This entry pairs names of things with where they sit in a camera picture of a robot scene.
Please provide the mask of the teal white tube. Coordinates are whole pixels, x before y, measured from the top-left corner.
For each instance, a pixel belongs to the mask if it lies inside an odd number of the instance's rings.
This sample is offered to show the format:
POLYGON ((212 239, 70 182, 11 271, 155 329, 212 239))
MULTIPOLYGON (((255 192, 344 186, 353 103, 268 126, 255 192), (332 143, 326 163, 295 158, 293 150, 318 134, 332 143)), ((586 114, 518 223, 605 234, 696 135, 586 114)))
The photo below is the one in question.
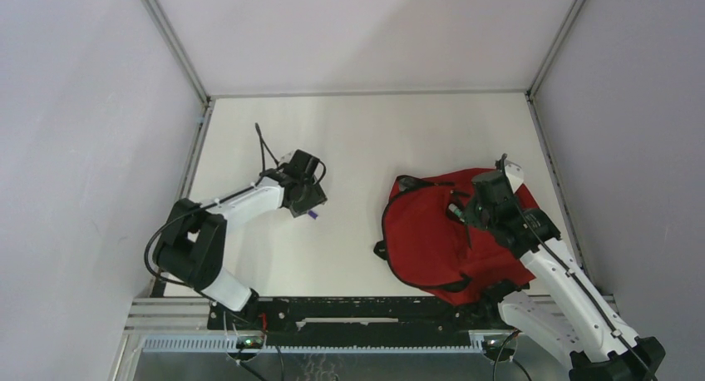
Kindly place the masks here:
POLYGON ((449 204, 448 211, 461 223, 465 222, 464 211, 455 204, 449 204))

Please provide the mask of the red student backpack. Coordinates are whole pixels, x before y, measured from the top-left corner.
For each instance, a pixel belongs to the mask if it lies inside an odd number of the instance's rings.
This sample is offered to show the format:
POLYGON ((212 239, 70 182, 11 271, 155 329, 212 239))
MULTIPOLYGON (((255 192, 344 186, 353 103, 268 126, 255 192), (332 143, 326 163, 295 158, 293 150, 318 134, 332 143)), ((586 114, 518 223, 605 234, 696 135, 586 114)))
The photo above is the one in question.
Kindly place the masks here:
POLYGON ((440 176, 399 175, 382 213, 377 256, 403 284, 454 306, 474 304, 503 280, 519 287, 535 276, 485 230, 461 222, 451 206, 474 195, 470 168, 440 176))

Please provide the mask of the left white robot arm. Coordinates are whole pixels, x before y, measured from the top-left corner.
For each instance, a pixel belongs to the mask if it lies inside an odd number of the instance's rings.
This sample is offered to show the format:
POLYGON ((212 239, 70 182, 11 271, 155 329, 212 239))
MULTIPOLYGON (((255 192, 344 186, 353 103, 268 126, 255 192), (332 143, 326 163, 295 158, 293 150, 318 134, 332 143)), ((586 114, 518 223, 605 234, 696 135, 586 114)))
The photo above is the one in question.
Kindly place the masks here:
POLYGON ((168 273, 172 284, 224 306, 241 329, 250 328, 259 320, 259 295, 226 269, 227 234, 271 211, 309 214, 328 199, 321 185, 326 174, 319 158, 296 150, 240 190, 203 203, 178 200, 150 238, 147 261, 168 273))

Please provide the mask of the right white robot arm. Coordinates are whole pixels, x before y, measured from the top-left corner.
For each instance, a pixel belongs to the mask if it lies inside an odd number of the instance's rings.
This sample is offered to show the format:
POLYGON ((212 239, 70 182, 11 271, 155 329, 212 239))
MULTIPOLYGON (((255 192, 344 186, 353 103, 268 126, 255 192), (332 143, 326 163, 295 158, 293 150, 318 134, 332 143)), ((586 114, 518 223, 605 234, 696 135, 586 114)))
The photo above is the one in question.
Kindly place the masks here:
POLYGON ((523 332, 560 361, 571 380, 655 380, 664 347, 639 336, 606 302, 544 211, 520 206, 523 171, 511 165, 481 173, 471 184, 474 194, 465 210, 470 224, 488 231, 538 279, 566 319, 560 322, 517 290, 485 300, 484 323, 523 332))

